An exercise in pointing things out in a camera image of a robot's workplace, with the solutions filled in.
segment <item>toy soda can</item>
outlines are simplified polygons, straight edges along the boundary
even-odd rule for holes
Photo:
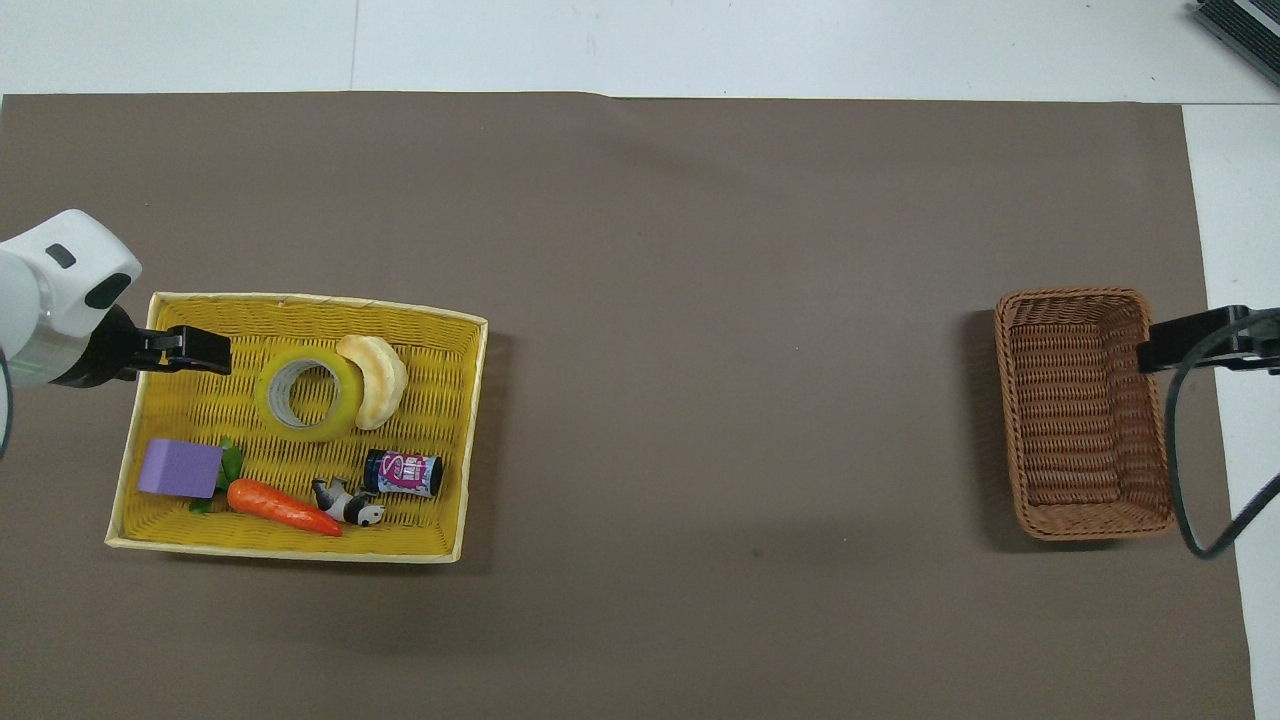
[[[434,455],[411,455],[390,450],[370,450],[365,456],[365,483],[369,492],[407,492],[435,497],[440,492],[444,464]]]

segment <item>basket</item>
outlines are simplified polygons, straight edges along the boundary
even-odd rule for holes
[[[1030,536],[1129,538],[1172,524],[1158,395],[1135,352],[1149,315],[1125,288],[1015,292],[996,307],[1009,478]]]
[[[314,295],[156,293],[151,328],[187,324],[228,336],[230,375],[143,373],[106,543],[113,547],[294,560],[453,562],[462,552],[471,445],[480,397],[488,323],[481,318],[371,300]],[[408,369],[399,409],[376,430],[352,430],[329,442],[274,436],[253,407],[253,384],[268,359],[298,346],[333,348],[344,334],[379,336]],[[298,397],[306,404],[323,397]],[[444,478],[431,498],[384,493],[383,521],[348,527],[340,538],[228,511],[225,500],[197,515],[189,501],[136,489],[152,438],[218,445],[229,437],[243,451],[242,475],[315,502],[314,478],[358,480],[371,448],[442,457]]]

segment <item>orange carrot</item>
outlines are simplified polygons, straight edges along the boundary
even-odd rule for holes
[[[300,530],[342,536],[342,525],[319,507],[293,500],[270,486],[248,478],[241,478],[227,488],[227,505],[230,505],[232,510],[284,523]]]

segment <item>yellow basket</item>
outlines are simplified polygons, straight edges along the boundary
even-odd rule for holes
[[[374,300],[315,295],[160,292],[151,328],[195,325],[230,337],[230,375],[143,373],[111,509],[106,544],[137,550],[356,562],[454,562],[462,552],[471,443],[489,324],[483,318]],[[408,369],[399,409],[376,430],[330,442],[274,436],[253,409],[253,383],[268,360],[292,347],[333,348],[344,334],[378,336]],[[311,397],[310,402],[325,402]],[[300,398],[305,414],[307,398]],[[250,515],[197,515],[186,498],[140,492],[142,455],[152,438],[218,445],[229,437],[244,454],[243,477],[315,502],[311,480],[360,480],[369,450],[436,455],[444,479],[436,497],[384,493],[383,521],[344,527],[332,538]]]

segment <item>brown wicker basket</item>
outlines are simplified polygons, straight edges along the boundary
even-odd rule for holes
[[[1041,539],[1149,536],[1174,520],[1158,395],[1135,347],[1151,313],[1125,288],[1014,292],[996,307],[1009,478]]]

